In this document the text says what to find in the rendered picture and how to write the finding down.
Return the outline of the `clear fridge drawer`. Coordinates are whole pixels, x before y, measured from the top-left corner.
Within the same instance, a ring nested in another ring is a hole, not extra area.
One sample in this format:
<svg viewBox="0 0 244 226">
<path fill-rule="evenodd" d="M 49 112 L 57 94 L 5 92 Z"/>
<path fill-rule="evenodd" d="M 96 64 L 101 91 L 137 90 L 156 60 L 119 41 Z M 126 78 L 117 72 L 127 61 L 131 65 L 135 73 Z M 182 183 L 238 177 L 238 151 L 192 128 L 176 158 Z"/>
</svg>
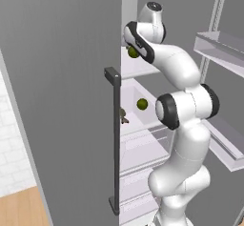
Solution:
<svg viewBox="0 0 244 226">
<path fill-rule="evenodd" d="M 120 138 L 120 175 L 160 163 L 169 156 L 173 132 L 163 125 Z"/>
</svg>

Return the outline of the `grey fridge door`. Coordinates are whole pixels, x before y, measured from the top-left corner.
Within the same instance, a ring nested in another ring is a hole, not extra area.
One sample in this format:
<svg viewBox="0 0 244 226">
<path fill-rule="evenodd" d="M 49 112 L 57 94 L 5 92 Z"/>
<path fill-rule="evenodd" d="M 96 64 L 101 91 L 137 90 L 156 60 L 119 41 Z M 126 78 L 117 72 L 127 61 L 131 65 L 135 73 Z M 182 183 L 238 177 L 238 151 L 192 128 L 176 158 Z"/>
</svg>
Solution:
<svg viewBox="0 0 244 226">
<path fill-rule="evenodd" d="M 118 226 L 112 85 L 122 0 L 0 0 L 0 50 L 53 226 Z"/>
</svg>

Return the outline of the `green lime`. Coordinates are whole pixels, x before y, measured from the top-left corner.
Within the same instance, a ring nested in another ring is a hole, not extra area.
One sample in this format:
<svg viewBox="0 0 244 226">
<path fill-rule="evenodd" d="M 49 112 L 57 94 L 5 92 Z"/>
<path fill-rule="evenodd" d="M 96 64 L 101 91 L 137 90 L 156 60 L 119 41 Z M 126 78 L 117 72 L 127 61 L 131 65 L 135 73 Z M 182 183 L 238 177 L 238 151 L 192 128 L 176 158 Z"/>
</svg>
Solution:
<svg viewBox="0 0 244 226">
<path fill-rule="evenodd" d="M 148 100 L 145 98 L 140 98 L 137 100 L 136 106 L 139 110 L 145 111 L 149 106 Z"/>
<path fill-rule="evenodd" d="M 134 47 L 129 47 L 128 48 L 128 55 L 131 58 L 137 58 L 139 56 L 139 53 L 136 51 Z"/>
</svg>

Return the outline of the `olive brown fish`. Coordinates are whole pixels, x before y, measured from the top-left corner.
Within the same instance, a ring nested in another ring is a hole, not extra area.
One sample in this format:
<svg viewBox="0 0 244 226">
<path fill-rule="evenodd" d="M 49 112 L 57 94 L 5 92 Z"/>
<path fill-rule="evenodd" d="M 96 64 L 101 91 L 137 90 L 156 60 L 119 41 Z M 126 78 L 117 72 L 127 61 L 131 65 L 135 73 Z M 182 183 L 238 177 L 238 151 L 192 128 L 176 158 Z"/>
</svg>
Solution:
<svg viewBox="0 0 244 226">
<path fill-rule="evenodd" d="M 125 116 L 126 116 L 125 110 L 123 108 L 120 108 L 121 124 L 129 123 L 129 120 Z"/>
</svg>

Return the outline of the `clear fridge door shelf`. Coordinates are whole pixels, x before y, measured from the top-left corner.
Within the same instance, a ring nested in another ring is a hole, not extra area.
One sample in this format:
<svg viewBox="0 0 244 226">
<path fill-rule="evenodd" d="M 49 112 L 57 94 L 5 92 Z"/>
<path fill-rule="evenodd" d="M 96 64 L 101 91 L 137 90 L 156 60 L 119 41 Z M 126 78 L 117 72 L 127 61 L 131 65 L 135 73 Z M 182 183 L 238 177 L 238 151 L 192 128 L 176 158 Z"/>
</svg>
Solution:
<svg viewBox="0 0 244 226">
<path fill-rule="evenodd" d="M 210 149 L 217 158 L 230 172 L 244 170 L 244 134 L 217 116 L 203 123 L 211 131 Z"/>
<path fill-rule="evenodd" d="M 193 50 L 244 78 L 244 39 L 222 31 L 198 32 Z"/>
</svg>

